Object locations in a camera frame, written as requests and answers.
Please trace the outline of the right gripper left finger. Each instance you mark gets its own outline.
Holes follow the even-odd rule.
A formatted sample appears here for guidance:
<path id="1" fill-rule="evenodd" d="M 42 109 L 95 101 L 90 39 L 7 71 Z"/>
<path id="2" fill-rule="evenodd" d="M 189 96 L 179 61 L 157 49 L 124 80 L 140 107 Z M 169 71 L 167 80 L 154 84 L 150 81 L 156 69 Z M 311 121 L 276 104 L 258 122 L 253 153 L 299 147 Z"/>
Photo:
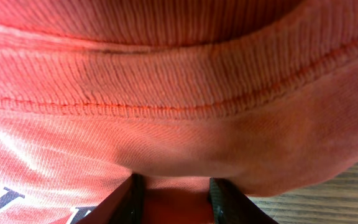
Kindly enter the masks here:
<path id="1" fill-rule="evenodd" d="M 141 224 L 145 182 L 132 174 L 78 224 Z"/>

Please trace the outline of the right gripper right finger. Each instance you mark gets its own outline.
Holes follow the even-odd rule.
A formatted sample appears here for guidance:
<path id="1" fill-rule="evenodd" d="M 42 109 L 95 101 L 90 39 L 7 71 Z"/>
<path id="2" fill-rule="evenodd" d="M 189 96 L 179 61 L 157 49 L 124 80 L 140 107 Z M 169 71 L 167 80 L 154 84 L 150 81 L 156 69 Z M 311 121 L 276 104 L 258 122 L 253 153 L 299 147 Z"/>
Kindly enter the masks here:
<path id="1" fill-rule="evenodd" d="M 210 178 L 208 197 L 215 224 L 278 224 L 226 179 Z"/>

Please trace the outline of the red t-shirt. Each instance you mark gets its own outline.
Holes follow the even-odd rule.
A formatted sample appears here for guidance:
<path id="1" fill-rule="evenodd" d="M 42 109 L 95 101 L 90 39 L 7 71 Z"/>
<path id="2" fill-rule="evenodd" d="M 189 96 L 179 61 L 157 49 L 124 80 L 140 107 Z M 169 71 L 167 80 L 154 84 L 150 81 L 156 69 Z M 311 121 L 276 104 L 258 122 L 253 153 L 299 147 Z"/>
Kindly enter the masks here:
<path id="1" fill-rule="evenodd" d="M 358 162 L 358 0 L 0 0 L 0 223 L 78 223 L 132 174 L 142 223 Z"/>

